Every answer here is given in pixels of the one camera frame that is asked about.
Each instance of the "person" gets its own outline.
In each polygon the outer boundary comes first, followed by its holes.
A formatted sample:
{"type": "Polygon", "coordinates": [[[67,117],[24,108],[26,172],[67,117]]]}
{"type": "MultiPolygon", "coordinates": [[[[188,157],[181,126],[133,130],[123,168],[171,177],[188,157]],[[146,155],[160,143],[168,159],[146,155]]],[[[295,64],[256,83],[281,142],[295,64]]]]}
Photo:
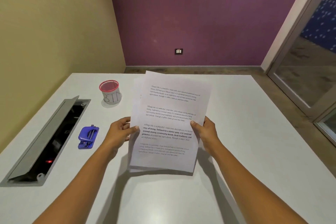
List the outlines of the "person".
{"type": "MultiPolygon", "coordinates": [[[[139,130],[138,126],[130,128],[130,120],[131,117],[125,117],[111,124],[103,143],[72,182],[33,224],[86,222],[108,163],[115,157],[123,143],[128,141],[129,135],[139,130]]],[[[199,133],[205,150],[218,163],[248,224],[306,223],[225,148],[217,136],[215,124],[208,117],[205,117],[203,126],[194,121],[190,123],[199,133]]]]}

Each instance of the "forearm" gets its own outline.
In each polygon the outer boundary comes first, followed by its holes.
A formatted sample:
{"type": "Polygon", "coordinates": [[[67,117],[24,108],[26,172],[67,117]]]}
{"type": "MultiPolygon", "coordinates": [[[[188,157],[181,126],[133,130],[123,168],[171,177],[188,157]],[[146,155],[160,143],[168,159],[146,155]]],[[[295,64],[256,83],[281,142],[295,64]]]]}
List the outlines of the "forearm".
{"type": "Polygon", "coordinates": [[[100,146],[72,182],[33,224],[85,223],[110,159],[111,150],[100,146]]]}
{"type": "Polygon", "coordinates": [[[213,157],[248,224],[306,223],[223,145],[215,147],[213,157]]]}

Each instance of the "blue patterned surface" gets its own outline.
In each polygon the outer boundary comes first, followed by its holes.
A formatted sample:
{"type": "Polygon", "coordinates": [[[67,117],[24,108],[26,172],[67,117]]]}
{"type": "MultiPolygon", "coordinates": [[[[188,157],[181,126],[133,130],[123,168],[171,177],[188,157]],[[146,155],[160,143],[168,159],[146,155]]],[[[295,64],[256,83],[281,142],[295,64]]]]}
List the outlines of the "blue patterned surface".
{"type": "Polygon", "coordinates": [[[301,37],[336,53],[336,0],[322,0],[301,37]]]}

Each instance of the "blue hole punch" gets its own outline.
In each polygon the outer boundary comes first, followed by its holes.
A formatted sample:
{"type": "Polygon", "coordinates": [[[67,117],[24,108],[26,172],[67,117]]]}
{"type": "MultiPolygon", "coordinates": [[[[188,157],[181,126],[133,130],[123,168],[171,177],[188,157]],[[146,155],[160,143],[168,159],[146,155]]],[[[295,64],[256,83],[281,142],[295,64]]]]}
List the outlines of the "blue hole punch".
{"type": "Polygon", "coordinates": [[[96,140],[99,128],[91,125],[90,127],[83,127],[79,133],[78,139],[81,141],[78,149],[91,149],[96,140]]]}

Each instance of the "wall socket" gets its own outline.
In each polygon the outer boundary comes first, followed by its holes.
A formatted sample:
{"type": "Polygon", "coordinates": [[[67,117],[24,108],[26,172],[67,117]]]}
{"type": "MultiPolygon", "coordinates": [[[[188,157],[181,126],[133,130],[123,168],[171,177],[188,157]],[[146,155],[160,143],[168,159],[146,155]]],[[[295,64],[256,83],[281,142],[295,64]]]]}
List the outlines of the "wall socket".
{"type": "Polygon", "coordinates": [[[182,55],[183,49],[175,49],[175,55],[182,55]]]}

